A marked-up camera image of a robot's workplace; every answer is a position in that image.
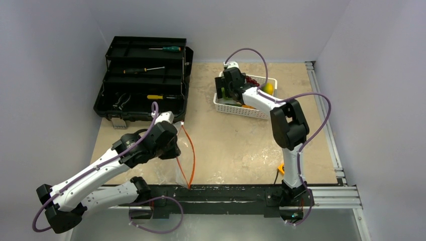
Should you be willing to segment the clear orange zip bag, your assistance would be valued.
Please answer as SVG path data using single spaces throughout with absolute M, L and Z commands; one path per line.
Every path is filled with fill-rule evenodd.
M 178 130 L 177 145 L 181 154 L 177 158 L 157 160 L 157 183 L 175 184 L 188 189 L 191 187 L 194 177 L 194 146 L 189 140 L 184 122 L 177 122 L 174 126 Z

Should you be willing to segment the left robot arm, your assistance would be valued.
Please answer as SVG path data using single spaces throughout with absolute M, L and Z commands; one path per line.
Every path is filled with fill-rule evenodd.
M 97 161 L 68 180 L 53 186 L 39 186 L 36 191 L 42 206 L 32 221 L 33 231 L 52 229 L 55 233 L 63 233 L 94 212 L 123 204 L 153 204 L 162 199 L 151 196 L 151 189 L 142 177 L 133 177 L 116 187 L 98 188 L 154 158 L 178 157 L 181 152 L 177 136 L 177 128 L 165 120 L 151 124 L 148 129 L 121 136 Z

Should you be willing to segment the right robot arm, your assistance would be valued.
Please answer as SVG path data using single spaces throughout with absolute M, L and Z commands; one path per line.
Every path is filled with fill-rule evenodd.
M 215 78 L 218 98 L 226 96 L 251 106 L 269 117 L 276 144 L 282 148 L 284 176 L 282 206 L 313 206 L 313 194 L 303 174 L 302 149 L 307 141 L 309 126 L 297 100 L 282 100 L 269 95 L 261 87 L 246 80 L 238 67 L 227 67 Z

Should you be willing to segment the red grape bunch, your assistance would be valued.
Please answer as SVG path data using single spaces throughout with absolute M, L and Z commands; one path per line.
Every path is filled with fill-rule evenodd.
M 260 86 L 260 84 L 255 80 L 255 79 L 253 79 L 252 77 L 250 77 L 250 76 L 245 76 L 245 81 L 246 81 L 246 83 L 247 84 L 249 84 L 251 87 L 259 87 Z

